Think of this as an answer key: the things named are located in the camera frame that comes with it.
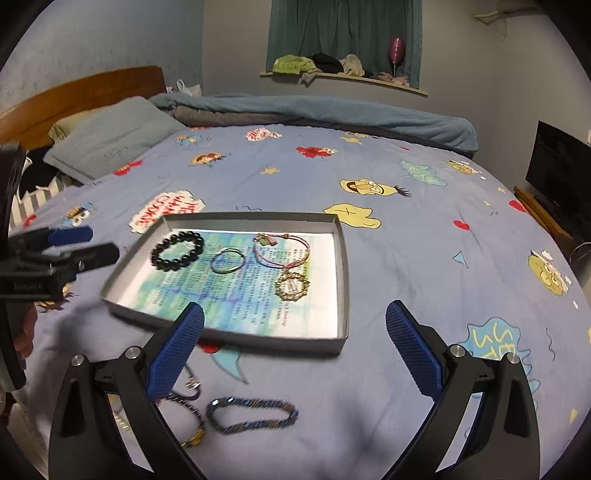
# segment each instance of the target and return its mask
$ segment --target cartoon character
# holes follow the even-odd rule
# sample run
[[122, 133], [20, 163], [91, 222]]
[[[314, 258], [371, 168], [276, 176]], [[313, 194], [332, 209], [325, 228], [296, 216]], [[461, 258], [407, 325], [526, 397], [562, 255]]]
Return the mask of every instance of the cartoon character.
[[455, 160], [450, 160], [447, 163], [449, 163], [453, 168], [461, 171], [462, 173], [478, 173], [478, 170], [474, 170], [474, 168], [472, 168], [468, 162], [458, 162]]
[[408, 190], [405, 190], [398, 185], [391, 187], [390, 185], [375, 183], [368, 179], [341, 180], [340, 186], [346, 192], [359, 193], [360, 195], [382, 195], [385, 197], [394, 193], [399, 193], [403, 197], [408, 198], [411, 196]]
[[369, 218], [371, 208], [361, 208], [348, 203], [339, 203], [324, 210], [324, 213], [334, 213], [339, 220], [357, 228], [378, 228], [382, 222], [377, 218]]
[[68, 298], [75, 296], [72, 293], [72, 284], [71, 283], [66, 283], [61, 291], [64, 296], [63, 300], [59, 300], [59, 301], [47, 300], [47, 301], [35, 302], [37, 304], [37, 306], [40, 306], [41, 308], [44, 309], [43, 312], [41, 312], [41, 313], [47, 313], [50, 310], [63, 310], [64, 303], [70, 303], [70, 300], [68, 300]]
[[531, 354], [531, 350], [518, 350], [521, 331], [509, 325], [499, 317], [492, 317], [484, 325], [468, 324], [468, 338], [459, 343], [472, 356], [500, 360], [507, 352], [517, 353], [525, 374], [528, 376], [530, 390], [534, 393], [540, 387], [540, 380], [529, 378], [532, 366], [524, 361]]
[[296, 150], [308, 158], [330, 157], [339, 152], [338, 150], [327, 147], [297, 147]]
[[218, 152], [201, 153], [191, 160], [191, 165], [207, 165], [222, 158], [223, 155]]
[[83, 220], [86, 220], [90, 216], [92, 204], [85, 202], [82, 205], [74, 207], [72, 210], [66, 213], [66, 216], [61, 219], [61, 223], [58, 228], [72, 228], [82, 224]]
[[400, 166], [409, 173], [409, 175], [406, 175], [409, 178], [417, 179], [427, 185], [438, 185], [440, 187], [447, 185], [444, 181], [439, 180], [435, 172], [429, 171], [427, 166], [416, 165], [404, 160], [400, 161]]
[[245, 137], [249, 142], [260, 142], [266, 138], [280, 138], [283, 137], [283, 135], [267, 130], [266, 128], [257, 128], [247, 132]]
[[540, 255], [531, 250], [531, 255], [527, 258], [527, 264], [544, 286], [554, 295], [560, 297], [569, 291], [569, 286], [563, 280], [558, 269], [550, 263], [552, 260], [553, 258], [547, 251], [543, 251]]
[[177, 143], [180, 143], [183, 147], [189, 143], [192, 143], [193, 145], [197, 145], [199, 143], [199, 140], [201, 140], [200, 134], [193, 134], [191, 136], [179, 135], [176, 138]]

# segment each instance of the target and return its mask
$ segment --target gray box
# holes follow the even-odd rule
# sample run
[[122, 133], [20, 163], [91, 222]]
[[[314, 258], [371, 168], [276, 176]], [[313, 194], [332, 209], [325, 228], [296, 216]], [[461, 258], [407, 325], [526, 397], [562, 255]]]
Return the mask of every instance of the gray box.
[[150, 328], [171, 325], [171, 320], [139, 312], [119, 302], [122, 292], [150, 256], [151, 250], [173, 229], [245, 232], [332, 233], [335, 239], [337, 336], [335, 338], [283, 338], [205, 328], [202, 338], [249, 348], [338, 355], [349, 335], [349, 269], [343, 231], [336, 215], [326, 213], [219, 212], [165, 215], [153, 224], [121, 259], [100, 291], [114, 315]]

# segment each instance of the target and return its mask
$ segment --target beaded bracelet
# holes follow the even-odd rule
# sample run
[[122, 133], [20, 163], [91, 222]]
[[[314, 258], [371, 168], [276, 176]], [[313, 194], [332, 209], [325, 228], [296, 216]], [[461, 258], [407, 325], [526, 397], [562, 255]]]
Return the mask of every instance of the beaded bracelet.
[[[235, 405], [237, 407], [246, 408], [279, 408], [288, 413], [288, 417], [285, 420], [255, 420], [255, 421], [243, 421], [241, 423], [235, 423], [229, 427], [221, 426], [217, 420], [213, 417], [213, 412], [218, 408], [229, 407]], [[231, 435], [233, 433], [245, 432], [247, 430], [260, 430], [260, 429], [284, 429], [293, 425], [300, 412], [296, 410], [296, 406], [285, 402], [283, 400], [261, 400], [260, 398], [235, 398], [235, 397], [224, 397], [216, 398], [207, 405], [205, 415], [209, 420], [209, 423], [224, 435]]]
[[[179, 242], [193, 242], [195, 247], [189, 252], [188, 255], [183, 255], [181, 258], [167, 260], [160, 257], [160, 254], [164, 250]], [[162, 242], [156, 245], [152, 250], [150, 260], [152, 265], [158, 270], [164, 270], [165, 272], [169, 270], [177, 271], [179, 268], [188, 267], [192, 262], [197, 260], [199, 255], [203, 253], [203, 245], [203, 237], [199, 235], [199, 233], [192, 231], [179, 232], [178, 235], [173, 234], [170, 236], [170, 238], [165, 238], [162, 240]]]

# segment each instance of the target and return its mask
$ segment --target blue blanket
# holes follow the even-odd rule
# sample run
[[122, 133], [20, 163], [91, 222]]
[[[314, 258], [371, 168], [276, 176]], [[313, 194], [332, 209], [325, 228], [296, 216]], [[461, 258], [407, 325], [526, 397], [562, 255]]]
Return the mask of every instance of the blue blanket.
[[313, 95], [191, 97], [173, 92], [160, 93], [150, 100], [158, 108], [184, 105], [221, 113], [282, 113], [323, 122], [380, 127], [467, 153], [478, 150], [476, 130], [465, 118], [436, 115], [341, 97]]
[[[300, 411], [297, 423], [281, 430], [224, 436], [207, 424], [202, 444], [188, 450], [200, 469], [212, 480], [382, 478], [433, 405], [386, 332], [386, 307], [401, 299], [448, 345], [490, 359], [520, 355], [546, 472], [591, 405], [591, 312], [548, 233], [499, 181], [460, 155], [326, 128], [254, 128], [177, 132], [94, 185], [66, 189], [31, 224], [90, 225], [93, 243], [114, 241], [124, 255], [140, 238], [128, 225], [132, 217], [164, 192], [185, 191], [207, 212], [339, 215], [350, 277], [350, 335], [340, 356], [196, 348], [189, 364], [202, 382], [194, 403], [202, 413], [214, 398], [230, 395], [282, 399]], [[76, 218], [66, 216], [71, 209]], [[23, 395], [45, 437], [74, 354], [115, 358], [150, 336], [111, 316], [99, 298], [111, 271], [83, 274], [66, 302], [39, 307]], [[183, 374], [178, 390], [185, 381]], [[478, 403], [477, 396], [470, 400], [442, 466], [457, 458]], [[192, 416], [163, 408], [175, 434], [190, 438]], [[274, 410], [224, 410], [224, 424], [281, 417]], [[145, 465], [132, 433], [122, 435]]]

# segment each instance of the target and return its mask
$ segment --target cartoon print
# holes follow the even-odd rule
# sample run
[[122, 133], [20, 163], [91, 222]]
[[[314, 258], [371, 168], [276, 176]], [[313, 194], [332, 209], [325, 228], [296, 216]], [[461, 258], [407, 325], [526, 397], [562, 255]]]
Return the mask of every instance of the cartoon print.
[[124, 165], [123, 167], [115, 170], [113, 172], [113, 175], [117, 175], [118, 177], [122, 177], [123, 175], [127, 175], [132, 168], [139, 167], [143, 163], [144, 162], [142, 160], [130, 161], [127, 165]]
[[427, 166], [416, 165], [415, 163], [410, 163], [404, 160], [400, 161], [400, 166], [410, 174], [406, 175], [406, 177], [417, 179], [427, 185], [438, 185], [440, 187], [447, 185], [447, 183], [441, 181], [437, 177], [435, 172], [430, 171]]
[[410, 197], [411, 193], [398, 185], [391, 187], [390, 185], [384, 185], [382, 183], [375, 183], [368, 179], [359, 180], [341, 180], [340, 186], [342, 189], [349, 193], [359, 193], [360, 195], [382, 195], [388, 196], [394, 193], [399, 193], [403, 197]]
[[85, 202], [82, 205], [74, 207], [66, 213], [66, 216], [61, 219], [58, 228], [72, 228], [78, 227], [82, 224], [82, 220], [86, 220], [90, 216], [92, 204]]
[[260, 173], [266, 173], [268, 175], [273, 175], [274, 173], [279, 173], [279, 169], [275, 168], [275, 167], [265, 167], [265, 170], [263, 170]]
[[327, 147], [297, 147], [296, 150], [308, 158], [330, 157], [339, 152], [338, 150]]
[[179, 135], [176, 139], [177, 143], [181, 144], [181, 146], [185, 146], [189, 143], [193, 145], [197, 145], [199, 140], [201, 140], [200, 134], [193, 134], [193, 135]]
[[569, 286], [563, 280], [558, 269], [550, 263], [552, 260], [552, 256], [546, 251], [543, 251], [540, 255], [531, 250], [531, 255], [527, 258], [527, 264], [544, 286], [554, 295], [560, 297], [569, 291]]
[[382, 224], [377, 218], [369, 218], [371, 208], [356, 207], [348, 203], [333, 205], [324, 210], [324, 213], [334, 213], [341, 222], [357, 228], [378, 228]]
[[76, 295], [74, 295], [72, 293], [72, 284], [71, 283], [66, 283], [62, 289], [62, 293], [64, 296], [63, 300], [60, 301], [51, 301], [51, 300], [47, 300], [47, 301], [37, 301], [35, 302], [35, 304], [38, 307], [41, 307], [42, 309], [44, 309], [41, 313], [47, 313], [50, 310], [63, 310], [64, 309], [64, 303], [70, 303], [70, 300], [68, 300], [69, 297], [75, 297]]
[[509, 202], [509, 205], [511, 205], [515, 210], [519, 210], [520, 212], [527, 213], [527, 210], [525, 210], [525, 207], [521, 204], [521, 202], [518, 202], [517, 200], [511, 200]]
[[205, 208], [201, 199], [194, 199], [191, 192], [179, 190], [177, 192], [162, 192], [150, 200], [136, 213], [128, 225], [135, 233], [146, 233], [162, 215], [173, 213], [199, 213]]
[[470, 229], [470, 225], [468, 225], [467, 223], [462, 222], [461, 220], [454, 220], [453, 224], [455, 226], [457, 226], [458, 228], [461, 228], [462, 230], [469, 230]]
[[271, 132], [266, 128], [257, 128], [255, 130], [250, 130], [249, 132], [247, 132], [245, 137], [249, 142], [260, 142], [261, 140], [264, 140], [266, 138], [280, 138], [283, 137], [283, 135], [277, 132]]
[[455, 160], [450, 160], [447, 163], [449, 163], [456, 170], [459, 170], [465, 174], [478, 173], [478, 170], [474, 170], [474, 168], [472, 168], [468, 162], [458, 162]]
[[208, 165], [216, 160], [221, 160], [223, 155], [219, 152], [200, 153], [191, 160], [191, 165]]
[[242, 349], [225, 346], [217, 342], [200, 340], [198, 346], [205, 353], [209, 353], [215, 363], [222, 371], [232, 378], [248, 385], [248, 380], [242, 373], [238, 361], [242, 356]]
[[500, 360], [507, 352], [517, 353], [528, 377], [531, 392], [538, 390], [540, 381], [530, 379], [532, 366], [524, 361], [531, 354], [531, 350], [518, 349], [521, 331], [517, 327], [509, 325], [502, 318], [492, 317], [484, 325], [469, 323], [467, 328], [468, 338], [459, 345], [462, 345], [472, 356], [491, 360]]
[[357, 144], [359, 144], [359, 145], [363, 145], [363, 144], [362, 144], [362, 143], [359, 141], [359, 138], [355, 138], [355, 137], [353, 137], [353, 138], [351, 138], [351, 137], [341, 137], [341, 138], [342, 138], [343, 140], [345, 140], [346, 142], [349, 142], [349, 143], [357, 143]]
[[464, 265], [464, 267], [468, 268], [468, 265], [466, 264], [466, 260], [464, 259], [464, 254], [462, 253], [461, 250], [456, 255], [453, 256], [453, 259], [456, 262], [461, 263], [462, 265]]

